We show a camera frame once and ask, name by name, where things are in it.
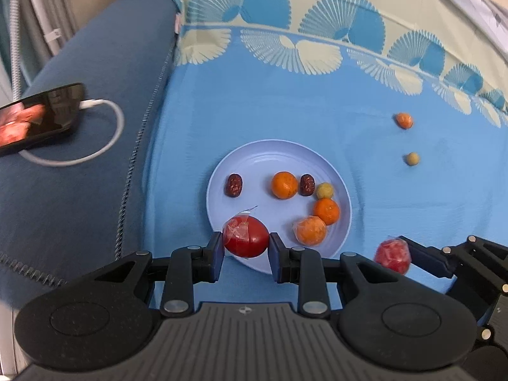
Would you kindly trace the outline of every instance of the white hose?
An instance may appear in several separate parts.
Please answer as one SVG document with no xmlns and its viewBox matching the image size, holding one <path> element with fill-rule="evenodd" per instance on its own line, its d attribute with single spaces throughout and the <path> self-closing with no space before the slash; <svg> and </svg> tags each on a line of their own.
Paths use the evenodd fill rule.
<svg viewBox="0 0 508 381">
<path fill-rule="evenodd" d="M 9 35 L 11 40 L 11 79 L 12 79 L 12 97 L 14 101 L 21 98 L 21 68 L 19 67 L 19 0 L 9 0 Z M 110 100 L 85 100 L 79 105 L 80 109 L 89 109 L 98 104 L 107 104 L 110 106 L 116 115 L 116 131 L 111 140 L 101 150 L 92 153 L 91 155 L 75 159 L 75 160 L 48 160 L 41 157 L 32 155 L 29 151 L 22 150 L 19 154 L 32 163 L 40 164 L 42 166 L 51 166 L 54 168 L 63 168 L 65 166 L 72 166 L 80 164 L 102 155 L 113 146 L 125 126 L 124 113 L 120 106 Z"/>
<path fill-rule="evenodd" d="M 21 98 L 21 68 L 19 67 L 19 0 L 9 0 L 9 37 L 11 40 L 11 80 L 14 101 Z"/>
</svg>

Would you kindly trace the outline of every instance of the plate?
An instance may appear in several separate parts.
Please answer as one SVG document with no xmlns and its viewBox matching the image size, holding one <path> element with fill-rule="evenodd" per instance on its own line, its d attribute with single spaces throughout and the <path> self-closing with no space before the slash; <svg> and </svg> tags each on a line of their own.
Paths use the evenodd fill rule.
<svg viewBox="0 0 508 381">
<path fill-rule="evenodd" d="M 223 225 L 237 213 L 256 207 L 251 215 L 259 219 L 270 232 L 277 232 L 290 248 L 301 246 L 293 233 L 293 223 L 312 214 L 316 195 L 296 194 L 286 200 L 276 198 L 271 192 L 271 180 L 279 171 L 289 171 L 300 181 L 309 173 L 316 186 L 329 182 L 339 204 L 338 222 L 328 227 L 324 241 L 312 249 L 322 257 L 333 257 L 344 244 L 351 227 L 351 200 L 346 185 L 337 170 L 323 156 L 306 146 L 285 140 L 260 140 L 240 146 L 220 161 L 210 177 L 206 191 L 206 211 L 214 231 L 222 231 Z M 238 197 L 224 194 L 225 183 L 232 173 L 242 176 L 243 188 Z M 254 258 L 235 257 L 246 266 L 271 274 L 268 253 Z"/>
</svg>

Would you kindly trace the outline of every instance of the tomato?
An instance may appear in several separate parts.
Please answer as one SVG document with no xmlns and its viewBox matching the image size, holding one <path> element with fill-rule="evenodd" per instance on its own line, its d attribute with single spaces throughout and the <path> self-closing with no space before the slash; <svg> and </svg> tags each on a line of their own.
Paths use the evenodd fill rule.
<svg viewBox="0 0 508 381">
<path fill-rule="evenodd" d="M 253 258 L 261 255 L 268 248 L 269 240 L 268 229 L 253 216 L 232 217 L 223 228 L 224 248 L 238 257 Z"/>
<path fill-rule="evenodd" d="M 411 265 L 410 249 L 402 239 L 388 239 L 380 243 L 374 261 L 404 275 Z"/>
</svg>

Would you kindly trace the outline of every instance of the red image on phone screen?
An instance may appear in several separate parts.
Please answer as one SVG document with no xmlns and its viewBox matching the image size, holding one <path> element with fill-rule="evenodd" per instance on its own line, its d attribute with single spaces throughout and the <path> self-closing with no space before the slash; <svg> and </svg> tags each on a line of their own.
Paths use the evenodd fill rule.
<svg viewBox="0 0 508 381">
<path fill-rule="evenodd" d="M 40 125 L 46 108 L 35 104 L 25 109 L 19 102 L 0 110 L 0 147 L 27 137 L 32 125 Z"/>
</svg>

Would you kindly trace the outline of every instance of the phone screen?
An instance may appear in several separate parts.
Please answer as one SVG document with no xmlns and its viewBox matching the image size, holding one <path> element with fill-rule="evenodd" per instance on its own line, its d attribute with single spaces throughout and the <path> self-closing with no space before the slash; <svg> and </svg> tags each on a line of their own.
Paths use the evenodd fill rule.
<svg viewBox="0 0 508 381">
<path fill-rule="evenodd" d="M 68 130 L 84 97 L 81 84 L 42 92 L 0 109 L 0 149 L 29 145 Z"/>
</svg>

